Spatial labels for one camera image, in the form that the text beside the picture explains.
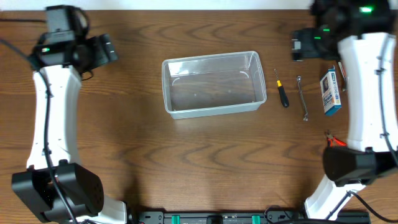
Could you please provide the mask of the blue white cardboard box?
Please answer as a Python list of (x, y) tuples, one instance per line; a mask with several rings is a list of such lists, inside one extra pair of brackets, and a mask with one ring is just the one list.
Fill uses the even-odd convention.
[(341, 97), (336, 79), (335, 67), (327, 70), (320, 79), (322, 102), (326, 116), (332, 116), (341, 108)]

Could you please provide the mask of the clear plastic container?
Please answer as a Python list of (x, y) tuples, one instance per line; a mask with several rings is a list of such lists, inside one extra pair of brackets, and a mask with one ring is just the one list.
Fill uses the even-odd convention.
[(173, 119), (256, 111), (267, 100), (255, 51), (164, 60), (162, 91)]

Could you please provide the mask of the silver combination wrench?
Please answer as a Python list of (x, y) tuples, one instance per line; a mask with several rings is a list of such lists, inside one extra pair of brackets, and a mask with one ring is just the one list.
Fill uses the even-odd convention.
[(298, 92), (299, 92), (299, 95), (300, 95), (300, 99), (301, 99), (302, 106), (303, 106), (303, 111), (304, 111), (303, 120), (304, 121), (308, 121), (308, 109), (307, 109), (307, 105), (305, 103), (305, 98), (304, 98), (302, 87), (301, 87), (302, 77), (300, 75), (298, 75), (296, 77), (296, 81), (297, 81)]

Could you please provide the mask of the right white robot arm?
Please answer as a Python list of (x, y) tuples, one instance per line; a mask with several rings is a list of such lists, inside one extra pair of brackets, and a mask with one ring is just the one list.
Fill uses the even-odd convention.
[(395, 47), (396, 37), (388, 32), (337, 43), (348, 90), (347, 145), (324, 150), (325, 175), (304, 203), (307, 218), (336, 220), (353, 194), (397, 172)]

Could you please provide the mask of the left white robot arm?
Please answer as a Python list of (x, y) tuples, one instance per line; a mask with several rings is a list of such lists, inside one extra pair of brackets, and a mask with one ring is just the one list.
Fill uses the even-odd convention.
[(82, 75), (118, 59), (109, 35), (45, 34), (27, 60), (36, 92), (34, 140), (12, 189), (42, 223), (133, 223), (127, 203), (105, 195), (84, 168), (76, 114)]

